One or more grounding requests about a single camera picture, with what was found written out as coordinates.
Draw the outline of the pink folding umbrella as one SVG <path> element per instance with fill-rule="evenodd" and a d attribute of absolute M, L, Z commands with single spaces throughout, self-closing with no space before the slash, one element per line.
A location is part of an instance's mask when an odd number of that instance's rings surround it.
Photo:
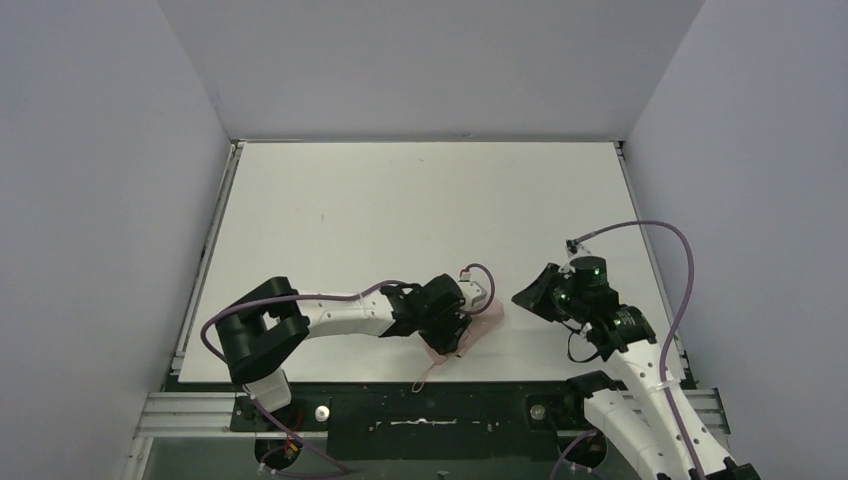
<path fill-rule="evenodd" d="M 502 322 L 503 318 L 503 303 L 498 299 L 494 299 L 491 305 L 482 313 L 472 316 L 471 323 L 468 329 L 460 337 L 458 347 L 455 352 L 439 354 L 432 347 L 424 343 L 424 351 L 427 353 L 431 363 L 421 372 L 419 377 L 412 384 L 411 392 L 413 394 L 419 393 L 423 389 L 433 370 L 449 361 L 465 357 L 471 350 L 472 346 L 483 336 L 496 328 Z"/>

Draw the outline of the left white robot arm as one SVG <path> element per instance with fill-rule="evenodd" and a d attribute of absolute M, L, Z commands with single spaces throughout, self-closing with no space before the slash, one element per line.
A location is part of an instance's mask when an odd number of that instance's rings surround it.
<path fill-rule="evenodd" d="M 347 295 L 300 293 L 288 278 L 273 277 L 207 321 L 201 341 L 225 362 L 232 384 L 274 413 L 292 402 L 282 364 L 302 342 L 419 335 L 437 353 L 453 353 L 488 296 L 467 273 L 425 284 L 382 281 Z"/>

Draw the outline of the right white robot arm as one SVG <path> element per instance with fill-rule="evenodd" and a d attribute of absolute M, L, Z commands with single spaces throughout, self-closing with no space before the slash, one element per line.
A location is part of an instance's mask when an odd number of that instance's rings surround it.
<path fill-rule="evenodd" d="M 662 347 L 643 313 L 619 299 L 604 258 L 548 264 L 515 305 L 554 323 L 573 320 L 604 370 L 573 377 L 571 408 L 599 430 L 642 479 L 756 479 L 715 439 L 680 382 L 662 364 Z"/>

